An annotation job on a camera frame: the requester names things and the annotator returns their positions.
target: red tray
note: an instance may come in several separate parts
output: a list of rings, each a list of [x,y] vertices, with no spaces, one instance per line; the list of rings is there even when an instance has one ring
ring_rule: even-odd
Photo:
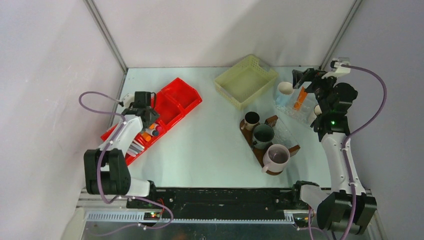
[[[136,158],[142,155],[152,146],[158,139],[167,133],[175,124],[183,119],[191,110],[202,102],[199,93],[180,78],[176,78],[161,91],[156,93],[156,106],[154,109],[159,113],[160,117],[156,123],[159,124],[163,131],[159,136],[152,136],[150,141],[144,140],[141,134],[135,136],[135,140],[144,146],[144,151],[136,156],[125,155],[126,165],[130,165]],[[105,141],[116,128],[116,125],[109,128],[100,138]]]

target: black mug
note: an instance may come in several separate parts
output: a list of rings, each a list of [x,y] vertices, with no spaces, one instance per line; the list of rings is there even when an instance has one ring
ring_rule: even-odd
[[[272,144],[274,138],[273,127],[267,124],[259,124],[253,129],[252,149],[265,149]]]

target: yellow-green plastic basket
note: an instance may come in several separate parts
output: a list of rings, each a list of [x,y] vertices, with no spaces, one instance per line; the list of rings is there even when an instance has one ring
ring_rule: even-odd
[[[215,78],[215,88],[238,110],[274,86],[278,73],[254,55],[248,55]]]

